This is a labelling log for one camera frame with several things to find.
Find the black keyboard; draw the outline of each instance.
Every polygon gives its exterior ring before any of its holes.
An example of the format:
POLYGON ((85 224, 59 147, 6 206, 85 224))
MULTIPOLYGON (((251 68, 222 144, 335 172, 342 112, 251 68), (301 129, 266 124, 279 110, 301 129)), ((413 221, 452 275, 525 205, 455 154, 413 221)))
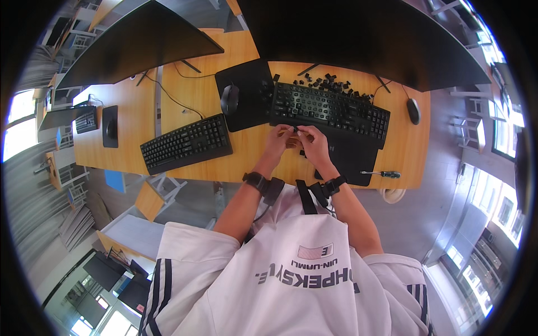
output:
POLYGON ((78 134, 93 131, 97 129, 97 112, 94 108, 92 112, 84 113, 75 119, 76 132, 78 134))
POLYGON ((233 154, 223 114, 163 134, 140 149, 150 175, 233 154))
POLYGON ((364 139, 369 146, 383 149, 390 115, 360 98, 277 83, 270 124, 321 126, 324 133, 364 139))

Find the person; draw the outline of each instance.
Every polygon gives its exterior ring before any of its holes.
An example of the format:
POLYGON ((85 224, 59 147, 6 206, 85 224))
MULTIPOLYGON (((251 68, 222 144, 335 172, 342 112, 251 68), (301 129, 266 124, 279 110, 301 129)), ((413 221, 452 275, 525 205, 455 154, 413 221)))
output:
MULTIPOLYGON (((302 147, 325 181, 340 176, 314 126, 276 126, 252 171, 269 179, 287 148, 302 147)), ((429 335, 418 261, 385 254, 346 183, 336 217, 304 215, 296 187, 266 205, 243 183, 213 231, 166 224, 140 332, 147 335, 429 335), (243 244, 249 230, 255 235, 243 244)))

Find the shirt logo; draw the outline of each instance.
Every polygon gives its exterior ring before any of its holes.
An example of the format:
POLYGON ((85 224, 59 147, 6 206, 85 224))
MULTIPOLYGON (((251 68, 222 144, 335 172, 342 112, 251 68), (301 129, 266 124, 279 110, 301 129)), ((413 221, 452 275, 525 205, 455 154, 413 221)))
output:
POLYGON ((314 260, 325 258, 326 256, 331 256, 333 254, 332 244, 325 245, 322 247, 316 248, 306 248, 299 245, 299 251, 297 252, 297 257, 306 260, 314 260))

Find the gray floor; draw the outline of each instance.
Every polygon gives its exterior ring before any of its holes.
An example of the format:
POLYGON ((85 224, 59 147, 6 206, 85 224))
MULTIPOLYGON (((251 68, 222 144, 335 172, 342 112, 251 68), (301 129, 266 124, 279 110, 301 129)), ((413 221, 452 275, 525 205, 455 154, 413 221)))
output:
MULTIPOLYGON (((127 0, 123 6, 129 3, 132 5, 135 2, 136 0, 127 0)), ((221 1, 224 6, 221 5, 219 11, 215 11, 209 1, 161 0, 160 2, 198 27, 226 27, 227 31, 238 30, 240 27, 225 1, 221 1), (228 13, 226 23, 223 21, 223 11, 228 13)), ((432 5, 423 0, 407 0, 407 2, 427 14, 432 10, 432 5)), ((435 0, 433 6, 438 8, 440 2, 435 0)), ((447 12, 436 16, 435 19, 460 41, 464 39, 461 35, 461 27, 453 14, 447 12)), ((434 247, 434 243, 437 253, 442 252, 439 242, 446 242, 450 238, 450 225, 459 219, 470 188, 468 180, 462 180, 460 184, 456 184, 462 149, 457 146, 456 129, 449 124, 454 122, 454 116, 467 115, 468 111, 469 107, 466 106, 463 98, 451 97, 447 90, 432 91, 430 140, 421 188, 407 190, 404 198, 392 205, 385 203, 376 190, 355 191, 357 198, 376 223, 386 252, 423 260, 428 251, 434 247)), ((131 185, 127 193, 123 194, 104 183, 102 170, 92 169, 90 176, 91 180, 87 185, 88 198, 92 200, 89 202, 92 210, 97 208, 99 197, 113 218, 135 203, 141 182, 131 185)), ((223 184, 226 203, 238 187, 239 184, 236 183, 223 184)), ((188 181, 188 184, 177 195, 176 202, 155 221, 158 223, 179 221, 205 227, 212 218, 217 216, 215 202, 212 182, 188 181)), ((99 227, 103 227, 108 222, 106 216, 94 215, 94 217, 100 218, 100 220, 96 219, 99 227)))

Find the white t-shirt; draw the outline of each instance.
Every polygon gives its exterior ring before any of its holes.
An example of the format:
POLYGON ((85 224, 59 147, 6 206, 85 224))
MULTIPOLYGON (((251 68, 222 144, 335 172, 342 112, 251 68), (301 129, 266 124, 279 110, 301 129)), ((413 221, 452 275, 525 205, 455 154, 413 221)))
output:
MULTIPOLYGON (((257 216, 265 209, 260 203, 257 216)), ((361 258, 325 209, 286 185, 244 246, 169 222, 140 332, 147 335, 429 335, 420 263, 361 258)))

